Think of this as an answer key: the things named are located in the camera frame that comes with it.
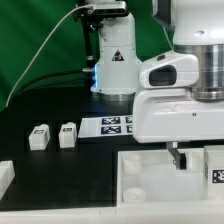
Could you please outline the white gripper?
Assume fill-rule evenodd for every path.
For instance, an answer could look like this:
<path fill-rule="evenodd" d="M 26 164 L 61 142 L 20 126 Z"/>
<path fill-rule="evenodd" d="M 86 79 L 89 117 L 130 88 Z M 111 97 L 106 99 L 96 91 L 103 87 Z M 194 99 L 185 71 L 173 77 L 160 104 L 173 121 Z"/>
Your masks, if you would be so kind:
<path fill-rule="evenodd" d="M 187 169 L 177 142 L 224 139 L 224 101 L 194 100 L 184 88 L 147 90 L 135 95 L 133 137 L 139 143 L 167 142 L 178 170 Z"/>

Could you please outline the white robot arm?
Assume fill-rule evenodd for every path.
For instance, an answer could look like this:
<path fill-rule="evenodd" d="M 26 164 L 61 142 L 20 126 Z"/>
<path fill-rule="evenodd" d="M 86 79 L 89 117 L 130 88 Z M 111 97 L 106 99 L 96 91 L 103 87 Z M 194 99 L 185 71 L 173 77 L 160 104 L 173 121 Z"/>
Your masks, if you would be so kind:
<path fill-rule="evenodd" d="M 133 103 L 133 137 L 164 142 L 178 169 L 180 142 L 224 138 L 224 0 L 151 0 L 152 15 L 173 31 L 171 49 L 152 29 L 158 54 L 141 64 Z"/>

